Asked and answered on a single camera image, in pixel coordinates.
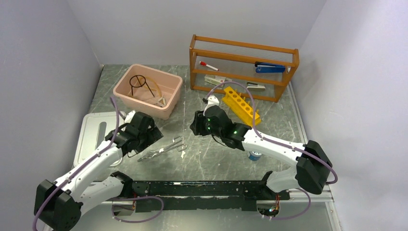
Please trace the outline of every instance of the metal tongs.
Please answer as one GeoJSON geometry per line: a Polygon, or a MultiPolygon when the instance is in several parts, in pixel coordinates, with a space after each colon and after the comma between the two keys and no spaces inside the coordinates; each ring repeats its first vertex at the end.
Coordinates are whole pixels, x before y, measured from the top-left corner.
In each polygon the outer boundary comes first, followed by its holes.
{"type": "Polygon", "coordinates": [[[156,151],[149,151],[146,155],[144,155],[143,157],[138,159],[138,162],[140,162],[140,161],[142,161],[144,159],[153,159],[155,157],[158,157],[162,153],[168,152],[168,151],[173,150],[173,149],[177,149],[177,151],[182,152],[182,151],[187,149],[187,145],[185,145],[183,143],[179,144],[179,145],[176,145],[176,144],[178,144],[178,143],[180,143],[182,141],[183,141],[183,137],[181,137],[181,136],[174,137],[173,138],[173,143],[171,145],[166,146],[166,147],[161,148],[161,149],[158,149],[156,151]]]}

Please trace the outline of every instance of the cable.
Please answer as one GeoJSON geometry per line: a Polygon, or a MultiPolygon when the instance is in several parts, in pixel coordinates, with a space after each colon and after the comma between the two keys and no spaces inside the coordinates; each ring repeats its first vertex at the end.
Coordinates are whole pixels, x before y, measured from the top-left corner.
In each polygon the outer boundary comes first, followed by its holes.
{"type": "Polygon", "coordinates": [[[127,153],[128,158],[132,158],[132,157],[136,156],[137,154],[139,154],[139,153],[135,153],[135,154],[133,154],[133,155],[129,155],[129,153],[127,153]]]}
{"type": "Polygon", "coordinates": [[[275,199],[275,207],[277,210],[279,210],[280,205],[281,205],[281,197],[279,196],[279,194],[276,194],[276,199],[275,199]]]}
{"type": "Polygon", "coordinates": [[[54,189],[54,191],[52,191],[50,193],[50,195],[47,197],[47,199],[45,199],[45,201],[42,203],[42,205],[40,206],[40,208],[38,209],[36,215],[34,216],[34,220],[33,220],[33,224],[32,224],[32,229],[33,231],[38,231],[37,230],[37,221],[39,219],[40,214],[42,213],[42,211],[44,210],[45,206],[48,204],[48,202],[50,202],[51,198],[61,189],[63,188],[66,184],[68,184],[76,175],[78,175],[79,172],[81,172],[86,166],[88,166],[88,164],[90,162],[92,162],[94,159],[96,159],[98,156],[100,156],[100,154],[104,153],[106,150],[110,149],[115,138],[116,138],[116,134],[119,130],[119,110],[117,108],[117,104],[116,104],[116,100],[113,96],[110,97],[111,103],[113,104],[113,106],[115,107],[115,111],[116,111],[116,127],[115,127],[115,132],[112,136],[111,142],[108,144],[108,146],[106,146],[105,148],[103,148],[99,153],[96,153],[94,156],[92,156],[91,158],[89,158],[86,162],[84,162],[80,167],[78,167],[77,170],[75,170],[69,177],[68,179],[64,180],[57,188],[54,189]]]}
{"type": "Polygon", "coordinates": [[[124,114],[122,114],[122,112],[120,112],[120,117],[122,117],[123,120],[126,119],[126,113],[124,112],[124,114]]]}
{"type": "Polygon", "coordinates": [[[213,134],[211,134],[211,136],[213,137],[213,139],[215,140],[215,142],[217,142],[217,143],[221,144],[222,146],[225,146],[225,147],[226,147],[226,145],[225,145],[225,144],[223,144],[223,143],[221,143],[221,142],[217,141],[217,140],[215,139],[215,137],[214,137],[214,135],[213,135],[213,134]]]}
{"type": "Polygon", "coordinates": [[[144,219],[144,220],[122,220],[122,219],[119,219],[119,218],[117,218],[115,216],[114,206],[112,206],[112,209],[111,209],[112,218],[117,220],[117,221],[124,222],[124,223],[143,223],[143,222],[147,222],[149,220],[155,219],[156,217],[158,217],[163,212],[163,209],[165,207],[165,203],[163,202],[163,200],[160,197],[157,197],[157,196],[142,196],[142,197],[136,197],[136,198],[115,198],[116,201],[137,201],[137,200],[145,200],[145,199],[155,199],[155,200],[160,201],[160,203],[162,204],[162,207],[160,208],[159,212],[156,215],[154,215],[154,216],[152,216],[150,218],[144,219]]]}
{"type": "MultiPolygon", "coordinates": [[[[261,134],[259,134],[259,132],[258,132],[258,130],[256,129],[256,126],[255,126],[255,115],[256,115],[255,101],[254,101],[254,98],[252,97],[251,92],[250,92],[244,85],[242,85],[242,84],[240,84],[240,83],[238,83],[238,82],[235,82],[235,81],[223,82],[223,83],[220,83],[220,84],[216,85],[214,88],[212,88],[212,89],[209,91],[209,93],[205,96],[205,98],[208,99],[208,97],[209,97],[218,87],[220,87],[220,86],[222,86],[222,85],[224,85],[224,84],[226,84],[226,83],[232,83],[232,84],[239,85],[240,87],[242,87],[243,89],[245,89],[245,91],[248,93],[249,97],[251,98],[252,110],[253,110],[253,112],[254,112],[254,114],[253,114],[253,116],[252,116],[252,128],[254,129],[254,132],[255,132],[255,134],[256,134],[257,136],[259,136],[261,139],[266,140],[266,141],[268,141],[268,142],[270,142],[270,143],[274,143],[274,144],[277,144],[277,145],[280,145],[280,146],[283,146],[283,147],[286,147],[286,148],[289,148],[289,149],[293,149],[293,150],[298,151],[298,152],[300,152],[300,153],[303,153],[303,154],[309,156],[310,158],[312,158],[312,159],[318,161],[319,163],[321,163],[322,165],[324,165],[324,166],[333,174],[333,176],[334,176],[334,180],[333,180],[333,181],[328,181],[328,182],[326,182],[326,184],[334,184],[334,183],[337,182],[337,180],[338,180],[337,173],[336,173],[336,172],[334,171],[334,169],[333,169],[330,165],[328,165],[326,162],[322,161],[321,159],[317,158],[316,156],[314,156],[313,154],[311,154],[311,153],[309,153],[309,152],[307,152],[307,151],[305,151],[305,150],[302,150],[302,149],[299,149],[299,148],[296,148],[296,147],[292,147],[292,146],[290,146],[290,145],[287,145],[287,144],[285,144],[285,143],[281,143],[281,142],[279,142],[279,141],[274,141],[274,140],[271,140],[271,139],[268,139],[268,138],[264,138],[264,137],[261,136],[261,134]]],[[[284,218],[272,218],[272,219],[275,219],[275,220],[288,220],[288,219],[293,219],[293,218],[296,218],[296,217],[298,217],[298,216],[303,215],[307,210],[309,210],[309,208],[310,208],[310,206],[311,206],[310,195],[309,195],[305,190],[303,190],[303,189],[301,189],[301,188],[298,188],[298,190],[300,190],[300,191],[302,191],[302,192],[304,192],[304,193],[306,194],[306,196],[307,196],[307,198],[308,198],[307,207],[306,207],[302,212],[300,212],[300,213],[298,213],[298,214],[296,214],[296,215],[289,216],[289,217],[284,217],[284,218]]]]}

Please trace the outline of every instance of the gray marble table surface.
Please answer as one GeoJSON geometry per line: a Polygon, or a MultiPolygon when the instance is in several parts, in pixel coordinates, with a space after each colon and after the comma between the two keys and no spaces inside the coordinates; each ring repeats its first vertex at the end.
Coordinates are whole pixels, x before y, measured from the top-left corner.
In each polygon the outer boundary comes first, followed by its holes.
{"type": "MultiPolygon", "coordinates": [[[[154,118],[164,137],[143,153],[133,158],[125,157],[123,162],[106,169],[97,180],[104,180],[110,173],[121,171],[134,180],[260,180],[267,171],[282,171],[287,165],[266,156],[252,161],[247,153],[221,146],[211,136],[194,136],[189,129],[194,119],[194,112],[202,110],[204,91],[190,89],[190,71],[187,65],[148,65],[149,67],[169,72],[182,77],[180,100],[177,102],[170,118],[162,120],[154,118]],[[172,150],[157,158],[137,162],[146,151],[157,150],[172,142],[175,136],[182,136],[187,149],[182,153],[172,150]]],[[[105,65],[99,80],[89,113],[114,111],[109,96],[119,79],[130,65],[105,65]]],[[[233,122],[240,119],[221,101],[221,94],[216,94],[223,108],[233,122]]],[[[130,112],[120,99],[119,109],[130,112]]],[[[278,103],[255,101],[262,122],[258,130],[280,139],[301,142],[301,134],[293,111],[293,102],[288,90],[278,103]]]]}

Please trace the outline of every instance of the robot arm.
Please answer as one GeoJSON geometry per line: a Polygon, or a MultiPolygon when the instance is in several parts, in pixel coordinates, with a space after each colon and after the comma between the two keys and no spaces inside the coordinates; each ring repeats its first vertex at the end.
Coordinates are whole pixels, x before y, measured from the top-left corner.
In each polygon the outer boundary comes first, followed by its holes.
{"type": "Polygon", "coordinates": [[[301,187],[313,194],[322,193],[330,171],[318,161],[296,150],[305,150],[332,166],[317,142],[293,143],[263,133],[260,133],[260,138],[250,126],[233,123],[225,111],[219,108],[219,101],[214,95],[208,97],[206,103],[203,111],[195,112],[194,121],[190,125],[194,135],[216,136],[230,148],[262,153],[289,165],[288,170],[267,173],[266,186],[273,192],[301,187]]]}
{"type": "Polygon", "coordinates": [[[102,182],[92,183],[100,173],[129,152],[139,153],[163,137],[151,116],[131,112],[115,136],[112,145],[106,148],[114,137],[111,131],[100,146],[74,169],[54,182],[44,180],[37,187],[34,214],[46,198],[64,181],[64,185],[47,203],[39,218],[58,231],[73,228],[79,218],[101,202],[113,197],[131,197],[133,180],[123,173],[115,172],[102,182]]]}

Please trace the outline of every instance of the yellow test tube holder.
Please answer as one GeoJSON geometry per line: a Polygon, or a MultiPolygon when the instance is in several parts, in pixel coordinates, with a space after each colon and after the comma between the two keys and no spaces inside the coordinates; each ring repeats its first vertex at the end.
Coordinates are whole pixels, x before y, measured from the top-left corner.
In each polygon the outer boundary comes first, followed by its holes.
{"type": "MultiPolygon", "coordinates": [[[[231,108],[231,110],[241,119],[246,125],[252,127],[252,116],[254,111],[250,107],[249,102],[245,102],[245,97],[241,98],[241,94],[237,93],[232,87],[227,87],[224,89],[225,96],[222,101],[231,108]]],[[[261,118],[258,114],[258,110],[255,114],[255,125],[261,122],[261,118]]]]}

